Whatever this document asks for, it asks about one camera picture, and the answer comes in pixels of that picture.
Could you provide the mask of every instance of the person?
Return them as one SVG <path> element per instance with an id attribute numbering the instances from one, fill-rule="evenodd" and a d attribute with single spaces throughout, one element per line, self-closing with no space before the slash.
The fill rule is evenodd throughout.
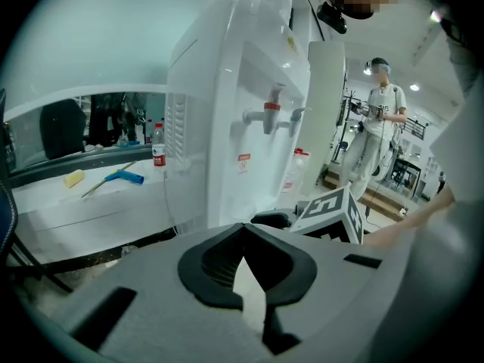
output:
<path id="1" fill-rule="evenodd" d="M 439 182 L 440 184 L 439 184 L 439 189 L 437 190 L 437 195 L 440 193 L 440 191 L 444 188 L 444 185 L 445 185 L 445 176 L 443 171 L 440 171 Z"/>
<path id="2" fill-rule="evenodd" d="M 363 156 L 357 169 L 357 178 L 350 188 L 356 200 L 365 193 L 371 174 L 388 151 L 395 123 L 405 123 L 407 120 L 405 94 L 402 88 L 389 82 L 390 67 L 386 60 L 374 58 L 371 72 L 379 87 L 370 91 L 369 109 L 363 110 L 367 117 L 364 130 L 356 135 L 341 163 L 340 186 L 344 187 L 349 183 L 352 168 Z"/>

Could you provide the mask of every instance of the white ceiling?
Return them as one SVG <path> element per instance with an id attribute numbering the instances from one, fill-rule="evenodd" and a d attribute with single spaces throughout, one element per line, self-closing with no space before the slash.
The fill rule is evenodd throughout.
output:
<path id="1" fill-rule="evenodd" d="M 316 5 L 324 1 L 311 0 L 311 3 L 316 10 Z M 345 42 L 349 65 L 353 65 L 349 69 L 350 79 L 368 81 L 362 66 L 374 57 L 382 57 L 392 67 L 393 82 L 414 103 L 449 121 L 463 103 L 463 96 L 449 61 L 445 34 L 439 24 L 430 21 L 431 11 L 427 0 L 398 0 L 382 6 L 380 12 L 367 20 L 345 17 L 347 33 L 341 35 L 329 29 L 329 34 L 330 40 Z M 408 88 L 413 82 L 420 86 L 420 91 Z"/>

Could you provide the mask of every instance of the water bottle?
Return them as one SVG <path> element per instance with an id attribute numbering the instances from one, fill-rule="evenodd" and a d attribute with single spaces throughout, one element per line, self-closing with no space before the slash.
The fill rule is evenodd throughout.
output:
<path id="1" fill-rule="evenodd" d="M 153 133 L 153 143 L 152 143 L 152 152 L 153 152 L 153 164 L 155 169 L 163 169 L 166 165 L 165 161 L 165 136 L 163 134 L 163 124 L 156 123 L 154 126 L 154 133 Z"/>

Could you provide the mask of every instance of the blue tool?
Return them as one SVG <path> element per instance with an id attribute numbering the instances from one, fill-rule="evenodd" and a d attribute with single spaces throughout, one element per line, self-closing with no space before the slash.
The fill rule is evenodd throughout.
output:
<path id="1" fill-rule="evenodd" d="M 121 169 L 118 169 L 114 173 L 111 173 L 110 175 L 106 176 L 104 180 L 106 182 L 110 182 L 115 178 L 123 178 L 125 180 L 129 180 L 130 182 L 138 183 L 139 185 L 142 185 L 144 182 L 144 176 L 136 175 L 135 173 L 128 172 L 128 171 L 122 171 Z"/>

